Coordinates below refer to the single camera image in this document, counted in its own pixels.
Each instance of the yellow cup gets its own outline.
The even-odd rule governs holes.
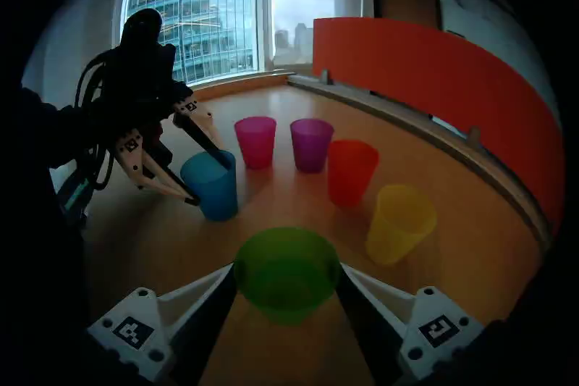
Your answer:
[[[428,197],[409,185],[386,185],[378,193],[366,250],[374,262],[392,265],[436,227]]]

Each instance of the plastic cup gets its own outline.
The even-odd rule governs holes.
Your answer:
[[[207,152],[189,158],[181,167],[181,178],[199,196],[203,215],[215,222],[223,222],[237,214],[237,185],[235,157],[221,151],[231,163],[229,170]]]
[[[409,185],[387,185],[378,193],[366,250],[374,262],[391,265],[435,227],[436,210],[428,197]]]
[[[274,157],[276,121],[270,117],[246,117],[235,124],[243,161],[248,169],[271,166]]]
[[[332,295],[340,267],[334,247],[320,235],[276,227],[245,242],[234,275],[245,298],[272,322],[296,325]]]
[[[328,150],[328,192],[341,207],[360,203],[378,166],[379,153],[360,140],[336,140]]]
[[[321,119],[300,119],[292,122],[289,129],[297,169],[305,173],[324,170],[334,127]]]

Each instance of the green cup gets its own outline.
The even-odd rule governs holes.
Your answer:
[[[298,227],[264,230],[237,253],[237,287],[272,322],[297,325],[327,300],[340,263],[320,235]]]

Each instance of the blue cup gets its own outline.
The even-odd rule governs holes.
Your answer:
[[[235,157],[227,151],[221,153],[231,163],[231,169],[225,169],[207,152],[192,156],[181,167],[181,178],[199,196],[203,215],[215,222],[237,214]]]

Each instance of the purple cup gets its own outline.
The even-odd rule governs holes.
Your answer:
[[[235,123],[235,134],[248,169],[271,166],[276,125],[275,119],[265,116],[246,117]]]
[[[299,119],[291,124],[295,166],[300,172],[324,170],[334,127],[321,119]]]

